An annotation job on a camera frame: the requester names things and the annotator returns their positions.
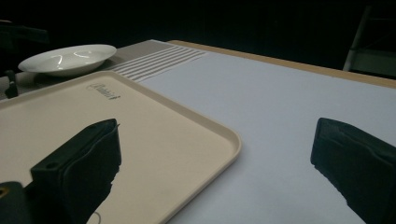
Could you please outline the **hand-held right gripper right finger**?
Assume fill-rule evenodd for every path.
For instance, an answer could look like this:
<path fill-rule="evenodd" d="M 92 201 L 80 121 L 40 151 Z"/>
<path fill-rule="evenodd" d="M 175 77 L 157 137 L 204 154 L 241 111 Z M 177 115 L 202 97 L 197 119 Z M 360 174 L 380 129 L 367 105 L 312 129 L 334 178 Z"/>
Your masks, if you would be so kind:
<path fill-rule="evenodd" d="M 396 147 L 350 124 L 321 118 L 310 161 L 366 224 L 396 224 Z"/>

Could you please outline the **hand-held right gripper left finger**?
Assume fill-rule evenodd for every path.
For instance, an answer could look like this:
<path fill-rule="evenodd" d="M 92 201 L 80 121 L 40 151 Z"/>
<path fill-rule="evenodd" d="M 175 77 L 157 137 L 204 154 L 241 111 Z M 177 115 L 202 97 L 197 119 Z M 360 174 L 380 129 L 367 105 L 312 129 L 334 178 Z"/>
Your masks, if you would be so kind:
<path fill-rule="evenodd" d="M 37 224 L 86 224 L 110 193 L 120 165 L 117 121 L 84 128 L 31 169 Z"/>

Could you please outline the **white shallow plate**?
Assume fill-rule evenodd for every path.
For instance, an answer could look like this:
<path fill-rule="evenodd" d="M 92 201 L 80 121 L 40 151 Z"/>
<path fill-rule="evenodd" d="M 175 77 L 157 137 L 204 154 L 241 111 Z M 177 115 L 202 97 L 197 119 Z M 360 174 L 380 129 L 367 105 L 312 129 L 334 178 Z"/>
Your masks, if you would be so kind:
<path fill-rule="evenodd" d="M 23 60 L 18 68 L 23 72 L 52 77 L 78 77 L 100 67 L 116 52 L 115 47 L 104 44 L 54 49 Z"/>

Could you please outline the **beige plastic tray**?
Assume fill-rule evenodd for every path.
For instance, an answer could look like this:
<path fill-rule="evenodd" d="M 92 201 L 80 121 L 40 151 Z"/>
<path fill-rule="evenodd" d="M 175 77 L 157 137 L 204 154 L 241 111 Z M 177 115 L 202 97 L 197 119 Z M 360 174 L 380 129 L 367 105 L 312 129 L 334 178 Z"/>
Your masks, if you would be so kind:
<path fill-rule="evenodd" d="M 119 124 L 121 166 L 87 224 L 163 224 L 239 155 L 233 130 L 114 72 L 97 72 L 0 102 L 0 183 L 85 127 Z"/>

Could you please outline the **metal stand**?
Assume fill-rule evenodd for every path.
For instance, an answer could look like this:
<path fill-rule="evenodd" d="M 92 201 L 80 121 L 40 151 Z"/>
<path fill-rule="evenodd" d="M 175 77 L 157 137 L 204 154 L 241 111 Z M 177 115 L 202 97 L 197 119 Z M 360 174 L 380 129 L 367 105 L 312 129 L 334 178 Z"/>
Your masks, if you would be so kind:
<path fill-rule="evenodd" d="M 396 79 L 396 4 L 365 7 L 343 70 Z"/>

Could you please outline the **grey striped placemat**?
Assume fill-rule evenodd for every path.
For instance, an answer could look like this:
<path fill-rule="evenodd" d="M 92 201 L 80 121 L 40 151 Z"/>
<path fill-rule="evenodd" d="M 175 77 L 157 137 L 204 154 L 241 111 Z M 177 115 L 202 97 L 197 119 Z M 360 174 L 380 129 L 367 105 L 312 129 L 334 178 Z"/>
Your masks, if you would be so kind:
<path fill-rule="evenodd" d="M 114 56 L 96 68 L 94 72 L 110 70 L 133 81 L 143 81 L 206 55 L 207 53 L 203 50 L 148 40 L 118 49 Z M 15 73 L 15 76 L 19 95 L 75 78 L 52 77 L 28 72 Z M 0 101 L 7 99 L 5 94 L 7 88 L 7 76 L 0 77 Z"/>

